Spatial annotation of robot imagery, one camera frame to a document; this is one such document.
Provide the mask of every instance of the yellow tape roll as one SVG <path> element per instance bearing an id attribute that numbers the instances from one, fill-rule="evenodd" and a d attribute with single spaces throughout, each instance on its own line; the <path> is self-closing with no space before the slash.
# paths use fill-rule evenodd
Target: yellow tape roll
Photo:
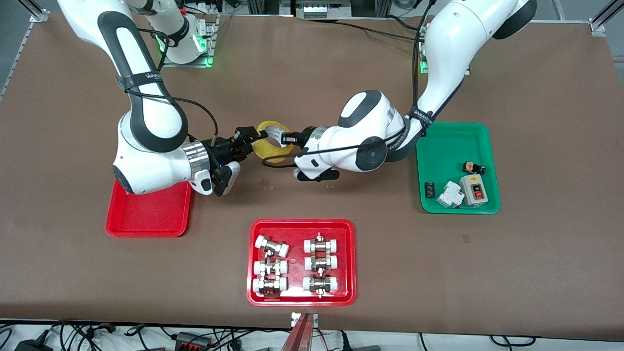
<path id="1" fill-rule="evenodd" d="M 269 135 L 269 138 L 273 138 L 277 140 L 278 143 L 281 144 L 281 134 L 284 132 L 290 133 L 290 130 L 284 126 L 282 123 L 275 121 L 264 121 L 260 123 L 258 126 L 259 131 L 266 131 Z M 253 152 L 258 155 L 261 159 L 265 159 L 271 156 L 279 156 L 279 155 L 287 155 L 289 154 L 295 146 L 293 144 L 289 144 L 284 147 L 279 147 L 275 145 L 271 145 L 266 139 L 261 139 L 253 143 Z M 277 159 L 267 160 L 270 163 L 280 163 L 285 160 L 285 157 L 280 157 Z"/>

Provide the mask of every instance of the brown table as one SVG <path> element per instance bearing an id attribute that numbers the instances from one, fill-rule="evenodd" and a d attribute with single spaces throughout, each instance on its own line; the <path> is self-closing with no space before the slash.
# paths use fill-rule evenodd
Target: brown table
<path id="1" fill-rule="evenodd" d="M 409 41 L 285 17 L 235 17 L 222 34 L 213 68 L 163 76 L 223 135 L 267 119 L 335 124 L 365 89 L 409 107 Z M 327 329 L 624 339 L 624 94 L 606 40 L 584 24 L 530 24 L 488 42 L 472 72 L 438 120 L 489 128 L 496 215 L 425 213 L 413 156 L 342 172 L 333 188 L 252 156 L 231 194 L 194 197 L 184 236 L 113 239 L 104 221 L 128 99 L 108 57 L 53 13 L 0 103 L 0 316 L 287 327 L 299 310 Z M 209 118 L 183 108 L 190 132 L 210 137 Z M 355 303 L 252 307 L 248 235 L 264 217 L 353 221 Z"/>

